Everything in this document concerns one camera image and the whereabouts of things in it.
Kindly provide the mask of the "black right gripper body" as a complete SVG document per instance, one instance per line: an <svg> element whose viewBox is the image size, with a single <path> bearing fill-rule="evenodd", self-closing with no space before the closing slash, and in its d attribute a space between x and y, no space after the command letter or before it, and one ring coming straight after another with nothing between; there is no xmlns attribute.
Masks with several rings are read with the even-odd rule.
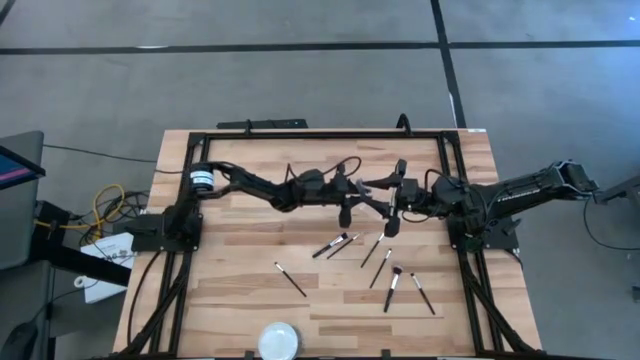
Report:
<svg viewBox="0 0 640 360"><path fill-rule="evenodd" d="M396 163L394 172L390 175L390 188L392 189L392 194L389 202L389 217L384 228L384 235L388 238L395 237L399 232L400 219L398 217L397 200L398 192L400 191L405 174L406 161L404 159L399 159Z"/></svg>

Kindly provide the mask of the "grey cart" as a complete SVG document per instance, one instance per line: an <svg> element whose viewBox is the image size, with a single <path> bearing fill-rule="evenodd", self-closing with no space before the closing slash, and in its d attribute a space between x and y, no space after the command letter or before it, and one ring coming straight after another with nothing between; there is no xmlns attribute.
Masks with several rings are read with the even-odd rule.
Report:
<svg viewBox="0 0 640 360"><path fill-rule="evenodd" d="M1 146L40 167L43 142L41 131L0 137ZM0 270L21 266L29 260L39 179L0 190Z"/></svg>

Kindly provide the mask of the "black stand beam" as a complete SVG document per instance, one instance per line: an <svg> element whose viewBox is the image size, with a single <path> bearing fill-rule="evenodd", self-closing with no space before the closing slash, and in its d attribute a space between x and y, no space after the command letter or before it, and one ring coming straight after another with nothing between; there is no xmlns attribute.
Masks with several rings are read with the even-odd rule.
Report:
<svg viewBox="0 0 640 360"><path fill-rule="evenodd" d="M111 261L92 257L75 248L64 245L70 215L61 208L47 202L37 201L34 219L36 224L31 237L30 261L47 261L51 266L80 275L125 286L131 270Z"/></svg>

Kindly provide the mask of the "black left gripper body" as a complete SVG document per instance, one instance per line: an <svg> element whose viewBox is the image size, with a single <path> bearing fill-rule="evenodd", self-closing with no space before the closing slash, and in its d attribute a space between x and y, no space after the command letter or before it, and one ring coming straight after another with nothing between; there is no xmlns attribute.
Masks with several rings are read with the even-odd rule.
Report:
<svg viewBox="0 0 640 360"><path fill-rule="evenodd" d="M338 165L336 173L337 172L341 172L345 175L345 165L343 163ZM348 191L340 201L339 226L341 228L348 228L351 225L352 217L347 194Z"/></svg>

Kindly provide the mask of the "grey metal stand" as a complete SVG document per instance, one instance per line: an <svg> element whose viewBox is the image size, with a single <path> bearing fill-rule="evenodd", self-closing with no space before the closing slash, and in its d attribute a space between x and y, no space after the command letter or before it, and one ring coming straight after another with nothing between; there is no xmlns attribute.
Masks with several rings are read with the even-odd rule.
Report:
<svg viewBox="0 0 640 360"><path fill-rule="evenodd" d="M609 201L617 198L625 198L640 209L640 175L598 192L594 201L599 205L607 205Z"/></svg>

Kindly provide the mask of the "fluffy pink-tipped powder brush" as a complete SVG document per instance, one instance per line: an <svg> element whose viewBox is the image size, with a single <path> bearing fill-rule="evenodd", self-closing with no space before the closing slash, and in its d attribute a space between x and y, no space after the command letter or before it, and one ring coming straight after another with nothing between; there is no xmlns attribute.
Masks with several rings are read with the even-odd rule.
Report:
<svg viewBox="0 0 640 360"><path fill-rule="evenodd" d="M385 313L388 312L394 293L395 293L395 289L397 287L397 284L399 282L399 278L401 276L401 274L403 273L403 267L400 265L394 265L392 268L392 278L391 278L391 283L390 283L390 287L387 291L386 294L386 298L385 298L385 303L384 303L384 308L383 311Z"/></svg>

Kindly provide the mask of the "thick-handled black makeup brush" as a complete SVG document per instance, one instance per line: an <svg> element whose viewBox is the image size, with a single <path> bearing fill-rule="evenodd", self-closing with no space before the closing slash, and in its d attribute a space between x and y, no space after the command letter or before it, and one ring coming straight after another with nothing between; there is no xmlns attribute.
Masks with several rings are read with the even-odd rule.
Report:
<svg viewBox="0 0 640 360"><path fill-rule="evenodd" d="M329 242L327 245L325 245L323 248L321 248L320 250L316 251L313 255L312 258L315 259L317 257L319 257L320 255L324 254L325 252L327 252L328 250L330 250L331 248L335 247L337 244L343 242L344 240L346 240L348 238L348 234L346 232L338 235L334 240L332 240L331 242Z"/></svg>

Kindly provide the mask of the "black rounded floor object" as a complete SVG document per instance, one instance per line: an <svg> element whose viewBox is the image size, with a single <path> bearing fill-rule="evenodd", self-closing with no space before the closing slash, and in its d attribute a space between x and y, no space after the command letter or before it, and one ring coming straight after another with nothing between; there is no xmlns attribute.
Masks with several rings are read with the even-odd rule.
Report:
<svg viewBox="0 0 640 360"><path fill-rule="evenodd" d="M34 320L16 326L0 349L0 360L30 360L38 337Z"/></svg>

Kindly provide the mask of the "white round disc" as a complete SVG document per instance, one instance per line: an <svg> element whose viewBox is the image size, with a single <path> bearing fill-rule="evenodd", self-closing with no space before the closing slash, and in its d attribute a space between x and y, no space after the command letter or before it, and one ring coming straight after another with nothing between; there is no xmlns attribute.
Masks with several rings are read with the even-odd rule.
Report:
<svg viewBox="0 0 640 360"><path fill-rule="evenodd" d="M296 329L283 322L267 325L259 336L258 352L262 360L294 360L300 347Z"/></svg>

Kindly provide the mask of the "long black bar device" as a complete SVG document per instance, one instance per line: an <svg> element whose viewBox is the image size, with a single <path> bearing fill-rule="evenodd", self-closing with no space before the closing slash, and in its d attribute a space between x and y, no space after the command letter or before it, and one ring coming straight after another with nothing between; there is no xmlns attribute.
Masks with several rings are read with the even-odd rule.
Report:
<svg viewBox="0 0 640 360"><path fill-rule="evenodd" d="M251 120L253 129L306 129L308 128L305 119L265 119ZM216 125L220 130L241 129L245 130L246 120L234 122L219 122Z"/></svg>

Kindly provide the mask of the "white paper box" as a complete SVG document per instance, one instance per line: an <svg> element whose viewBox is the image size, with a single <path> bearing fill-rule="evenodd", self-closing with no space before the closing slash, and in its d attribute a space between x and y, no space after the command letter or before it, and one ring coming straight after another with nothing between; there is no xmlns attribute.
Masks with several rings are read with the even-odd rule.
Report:
<svg viewBox="0 0 640 360"><path fill-rule="evenodd" d="M129 233L120 233L96 240L92 245L85 245L80 251L89 256L131 269L135 262L136 253L131 250L133 236ZM86 304L94 304L124 292L127 286L116 285L96 279L79 276L74 280L74 286L84 289Z"/></svg>

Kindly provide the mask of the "screen with purple display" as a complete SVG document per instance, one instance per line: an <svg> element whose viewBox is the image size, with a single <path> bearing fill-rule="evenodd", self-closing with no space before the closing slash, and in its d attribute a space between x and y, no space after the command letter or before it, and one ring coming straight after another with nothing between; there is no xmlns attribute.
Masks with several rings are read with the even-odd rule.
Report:
<svg viewBox="0 0 640 360"><path fill-rule="evenodd" d="M37 180L46 170L0 145L0 190Z"/></svg>

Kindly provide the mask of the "short black makeup pencil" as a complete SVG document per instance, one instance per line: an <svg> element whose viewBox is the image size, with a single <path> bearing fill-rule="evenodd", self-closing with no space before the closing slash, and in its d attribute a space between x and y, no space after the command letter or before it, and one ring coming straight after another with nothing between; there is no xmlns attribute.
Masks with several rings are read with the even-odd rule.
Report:
<svg viewBox="0 0 640 360"><path fill-rule="evenodd" d="M380 242L384 239L385 234L381 233L377 240L373 243L372 247L369 249L367 255L365 256L365 258L363 259L363 261L360 264L360 268L364 268L364 266L367 264L367 262L369 261L369 259L371 258L372 254L374 253L374 251L376 250L376 248L379 246Z"/></svg>

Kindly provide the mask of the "thin black makeup brush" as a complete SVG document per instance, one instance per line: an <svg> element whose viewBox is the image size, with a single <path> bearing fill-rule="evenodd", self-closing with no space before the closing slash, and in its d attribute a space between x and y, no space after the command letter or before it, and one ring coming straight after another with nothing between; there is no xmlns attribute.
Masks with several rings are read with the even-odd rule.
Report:
<svg viewBox="0 0 640 360"><path fill-rule="evenodd" d="M410 276L411 276L411 279L413 280L418 292L420 293L423 301L425 302L425 304L427 305L428 309L430 310L431 314L435 316L436 312L435 312L435 310L434 310L434 308L433 308L433 306L432 306L432 304L431 304L426 292L424 291L424 289L422 287L422 284L420 283L417 275L412 272L412 273L410 273Z"/></svg>
<svg viewBox="0 0 640 360"><path fill-rule="evenodd" d="M353 235L352 237L348 238L347 240L345 240L343 243L341 243L341 245L335 250L333 251L328 257L328 259L333 258L337 253L339 253L341 250L343 250L346 246L348 246L349 244L351 244L354 240L356 240L358 237L361 236L361 233L356 233L355 235Z"/></svg>
<svg viewBox="0 0 640 360"><path fill-rule="evenodd" d="M307 294L304 290L298 285L298 283L293 279L293 277L284 269L284 267L278 263L274 262L274 266L285 276L285 278L296 288L296 290L303 296L307 297Z"/></svg>
<svg viewBox="0 0 640 360"><path fill-rule="evenodd" d="M379 264L379 267L378 267L378 269L377 269L377 271L376 271L376 273L375 273L375 275L374 275L374 277L373 277L373 279L372 279L372 281L371 281L371 283L369 285L369 289L372 289L374 287L374 285L375 285L376 281L378 280L378 278L379 278L379 276L380 276L385 264L387 263L388 259L390 258L391 254L392 254L392 251L393 251L392 248L389 248L387 250L384 258L382 259L381 263Z"/></svg>

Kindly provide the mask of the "black aluminium table frame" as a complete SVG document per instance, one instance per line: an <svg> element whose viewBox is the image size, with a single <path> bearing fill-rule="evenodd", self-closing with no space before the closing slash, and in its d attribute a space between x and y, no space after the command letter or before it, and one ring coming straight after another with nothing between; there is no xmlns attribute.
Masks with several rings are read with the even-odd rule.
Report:
<svg viewBox="0 0 640 360"><path fill-rule="evenodd" d="M387 176L399 159L409 176L433 181L439 173L465 174L472 182L498 178L487 134L458 132L459 149L441 135L405 136L388 131L295 131L279 139L271 131L245 136L215 133L211 160L238 164L273 182L284 170L327 170L343 161L358 178ZM392 239L383 239L380 216L353 212L355 242L333 258L312 255L339 233L335 207L305 207L283 214L266 202L234 193L202 205L203 235L187 285L178 355L241 357L255 350L273 322L294 326L301 355L330 358L466 356L474 352L457 255L446 226L410 217ZM392 254L374 287L369 285L387 250ZM303 297L274 266L280 263L307 294ZM383 311L394 265L403 273L387 313ZM415 273L436 315L432 315L410 273Z"/></svg>

